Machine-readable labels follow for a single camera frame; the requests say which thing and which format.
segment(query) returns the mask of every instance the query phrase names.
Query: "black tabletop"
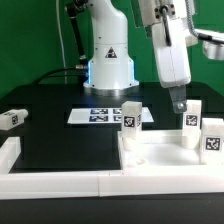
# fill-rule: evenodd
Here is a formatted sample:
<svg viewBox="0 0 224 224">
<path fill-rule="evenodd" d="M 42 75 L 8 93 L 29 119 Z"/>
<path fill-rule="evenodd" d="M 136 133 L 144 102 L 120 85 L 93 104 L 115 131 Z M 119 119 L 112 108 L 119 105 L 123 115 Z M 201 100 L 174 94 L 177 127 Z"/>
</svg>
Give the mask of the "black tabletop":
<svg viewBox="0 0 224 224">
<path fill-rule="evenodd" d="M 191 83 L 187 98 L 202 100 L 203 117 L 224 118 L 224 97 L 207 85 Z M 154 122 L 144 123 L 144 130 L 181 128 L 182 116 L 173 112 L 168 90 L 159 83 L 141 84 L 139 91 L 122 97 L 84 94 L 77 85 L 16 88 L 0 100 L 1 113 L 10 109 L 29 112 L 23 125 L 8 132 L 0 131 L 1 143 L 9 136 L 20 136 L 22 140 L 22 153 L 11 173 L 120 169 L 117 147 L 120 124 L 71 125 L 67 120 L 73 108 L 115 108 L 125 101 L 140 101 L 150 109 Z M 24 224 L 221 223 L 223 205 L 222 193 L 12 200 L 0 201 L 0 217 L 1 223 L 16 220 Z M 40 213 L 46 213 L 46 217 L 39 216 Z"/>
</svg>

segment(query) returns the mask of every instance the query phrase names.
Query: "printed marker sheet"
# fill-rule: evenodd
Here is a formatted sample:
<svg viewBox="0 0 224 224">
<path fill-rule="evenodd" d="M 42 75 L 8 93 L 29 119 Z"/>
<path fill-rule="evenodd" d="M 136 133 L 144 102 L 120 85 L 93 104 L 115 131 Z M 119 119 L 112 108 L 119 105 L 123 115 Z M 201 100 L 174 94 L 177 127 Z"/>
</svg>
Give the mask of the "printed marker sheet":
<svg viewBox="0 0 224 224">
<path fill-rule="evenodd" d="M 80 108 L 72 109 L 68 124 L 121 123 L 121 108 Z M 142 122 L 154 122 L 147 107 L 142 108 Z"/>
</svg>

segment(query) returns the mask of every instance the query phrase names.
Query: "warning label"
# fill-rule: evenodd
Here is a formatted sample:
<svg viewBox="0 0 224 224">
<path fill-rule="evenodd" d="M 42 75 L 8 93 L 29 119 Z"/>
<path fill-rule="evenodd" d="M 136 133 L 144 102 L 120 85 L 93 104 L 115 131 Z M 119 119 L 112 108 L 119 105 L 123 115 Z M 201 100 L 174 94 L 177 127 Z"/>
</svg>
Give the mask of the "warning label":
<svg viewBox="0 0 224 224">
<path fill-rule="evenodd" d="M 117 58 L 117 55 L 112 47 L 108 51 L 106 58 Z"/>
</svg>

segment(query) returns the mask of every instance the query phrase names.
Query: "green backdrop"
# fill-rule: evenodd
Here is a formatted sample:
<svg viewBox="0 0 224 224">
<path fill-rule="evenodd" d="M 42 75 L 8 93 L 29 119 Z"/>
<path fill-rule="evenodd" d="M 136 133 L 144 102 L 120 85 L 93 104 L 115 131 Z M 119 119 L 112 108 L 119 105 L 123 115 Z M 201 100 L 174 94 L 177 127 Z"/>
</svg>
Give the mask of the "green backdrop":
<svg viewBox="0 0 224 224">
<path fill-rule="evenodd" d="M 59 41 L 56 0 L 0 1 L 0 97 L 13 88 L 32 83 L 47 71 L 63 67 Z M 62 34 L 67 66 L 78 63 L 77 47 L 67 14 L 60 0 Z M 135 61 L 136 79 L 158 81 L 152 43 L 143 29 L 136 29 L 130 0 L 112 0 L 128 17 L 129 55 Z M 198 0 L 197 28 L 224 32 L 223 0 Z M 92 56 L 92 28 L 88 12 L 78 17 L 85 51 Z M 188 48 L 192 80 L 207 83 L 224 95 L 224 62 L 208 60 L 201 43 Z"/>
</svg>

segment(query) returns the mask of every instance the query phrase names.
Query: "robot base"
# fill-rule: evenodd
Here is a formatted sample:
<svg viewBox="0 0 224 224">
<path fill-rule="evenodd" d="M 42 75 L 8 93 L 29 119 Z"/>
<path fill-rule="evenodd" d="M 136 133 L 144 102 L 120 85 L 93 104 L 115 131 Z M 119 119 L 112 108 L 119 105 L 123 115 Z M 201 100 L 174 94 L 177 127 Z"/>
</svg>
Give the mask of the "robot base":
<svg viewBox="0 0 224 224">
<path fill-rule="evenodd" d="M 84 83 L 84 92 L 98 96 L 124 96 L 129 93 L 137 92 L 139 82 L 135 81 L 130 87 L 124 89 L 97 89 L 88 83 Z"/>
</svg>

